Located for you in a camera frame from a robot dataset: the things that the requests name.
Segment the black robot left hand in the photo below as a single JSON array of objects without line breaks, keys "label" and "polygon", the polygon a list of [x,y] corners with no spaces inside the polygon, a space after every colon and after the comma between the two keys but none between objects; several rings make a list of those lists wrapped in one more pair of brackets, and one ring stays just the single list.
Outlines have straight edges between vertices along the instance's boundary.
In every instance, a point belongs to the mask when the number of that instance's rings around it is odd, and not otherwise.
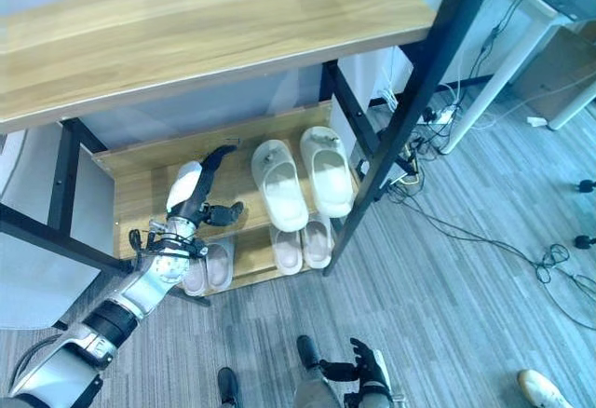
[{"label": "black robot left hand", "polygon": [[167,219],[184,219],[199,228],[201,224],[229,226],[235,224],[244,211],[240,201],[231,207],[211,205],[208,195],[224,157],[237,150],[233,144],[217,147],[201,162],[190,161],[184,164],[171,186],[166,203]]}]

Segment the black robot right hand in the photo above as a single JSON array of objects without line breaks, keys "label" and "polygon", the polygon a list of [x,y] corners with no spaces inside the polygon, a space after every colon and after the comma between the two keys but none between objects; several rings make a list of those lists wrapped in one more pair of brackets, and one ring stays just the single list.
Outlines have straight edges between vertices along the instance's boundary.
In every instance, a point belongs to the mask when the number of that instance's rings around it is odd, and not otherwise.
[{"label": "black robot right hand", "polygon": [[380,362],[374,351],[358,338],[349,340],[353,347],[355,362],[331,362],[324,359],[318,361],[322,374],[334,382],[359,382],[359,395],[382,394],[389,399],[392,391],[385,377]]}]

